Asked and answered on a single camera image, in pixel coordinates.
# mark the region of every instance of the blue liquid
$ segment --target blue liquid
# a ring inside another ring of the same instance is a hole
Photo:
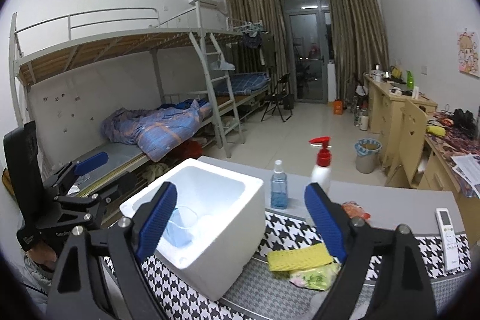
[[[274,209],[286,209],[288,207],[289,192],[286,186],[286,182],[287,174],[285,174],[284,172],[274,172],[270,181],[270,207]]]

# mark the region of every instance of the poster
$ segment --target poster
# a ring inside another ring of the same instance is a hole
[[[458,34],[458,70],[466,74],[480,77],[478,56],[478,34],[474,31],[459,32]]]

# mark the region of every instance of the white wall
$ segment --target white wall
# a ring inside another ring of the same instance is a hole
[[[18,13],[17,27],[22,28],[68,13],[114,7],[155,7],[160,12],[160,20],[164,21],[191,5],[188,0],[8,0],[0,14],[0,135],[16,127],[7,62],[11,15]],[[73,17],[72,24],[152,14],[138,11],[111,12],[102,16]],[[225,26],[225,18],[218,14],[213,10],[206,10],[203,14],[204,24],[212,28]],[[191,25],[191,20],[196,24],[194,12],[189,15],[188,20],[190,26],[195,26]],[[186,22],[184,19],[178,25],[186,26]],[[152,23],[155,21],[94,25],[73,30],[72,38],[108,31],[146,28]],[[19,33],[25,54],[67,39],[66,20]],[[200,90],[205,87],[201,65],[193,48],[160,51],[158,57],[165,93]],[[38,133],[52,163],[65,163],[99,145],[102,142],[99,134],[100,122],[119,107],[153,108],[159,104],[153,65],[148,53],[128,55],[117,61],[100,62],[69,71],[34,85],[29,97],[34,117],[37,119]],[[75,97],[80,97],[80,100],[75,101]],[[0,161],[5,164],[3,150]]]
[[[390,61],[411,70],[415,84],[443,109],[463,108],[475,115],[480,80],[458,71],[457,32],[480,31],[476,0],[380,0]],[[427,75],[421,66],[427,66]]]

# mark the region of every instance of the blue gripper pad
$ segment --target blue gripper pad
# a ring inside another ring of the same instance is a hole
[[[131,242],[139,262],[153,255],[176,205],[177,188],[171,182],[164,182],[152,200],[136,211]]]
[[[345,262],[345,241],[349,234],[349,217],[339,204],[333,203],[318,183],[305,188],[305,206],[315,222],[330,255]]]
[[[90,171],[103,166],[109,161],[109,156],[106,152],[100,152],[91,158],[85,159],[83,162],[77,163],[73,169],[73,173],[78,176],[88,174]]]

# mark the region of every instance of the ladder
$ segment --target ladder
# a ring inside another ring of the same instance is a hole
[[[206,42],[205,42],[205,36],[203,35],[203,30],[200,29],[200,44],[197,42],[194,34],[190,32],[189,38],[192,43],[192,45],[195,48],[195,51],[198,54],[198,57],[200,57],[200,61],[202,62],[202,67],[203,67],[203,73],[205,75],[205,81],[207,85],[207,92],[208,92],[208,100],[210,104],[212,105],[213,109],[213,117],[212,117],[212,123],[214,124],[214,131],[215,131],[215,138],[217,139],[217,146],[219,148],[225,149],[225,155],[227,158],[230,158],[232,156],[232,153],[230,151],[230,147],[228,145],[227,141],[227,134],[229,134],[231,131],[234,129],[238,130],[238,135],[240,138],[241,143],[245,143],[245,137],[242,133],[242,124],[240,122],[240,117],[239,113],[237,110],[237,104],[235,102],[235,97],[233,95],[233,90],[232,90],[232,84],[230,81],[230,75],[227,70],[224,70],[224,75],[220,77],[216,77],[214,79],[211,78],[210,76],[210,68],[209,68],[209,62],[208,62],[208,56],[219,56],[221,63],[225,63],[225,56],[223,55],[222,49],[220,48],[220,45],[217,42],[217,39],[215,38],[215,35],[213,33],[210,33],[210,41],[212,41],[213,46],[215,47],[215,52],[207,52],[206,51]],[[215,91],[213,89],[213,82],[217,82],[220,80],[226,80],[226,86],[229,90],[229,99],[218,105],[217,104],[217,98],[215,97]],[[220,110],[231,105],[232,110],[233,110],[233,124],[230,126],[225,127],[222,123],[222,118],[220,115]]]

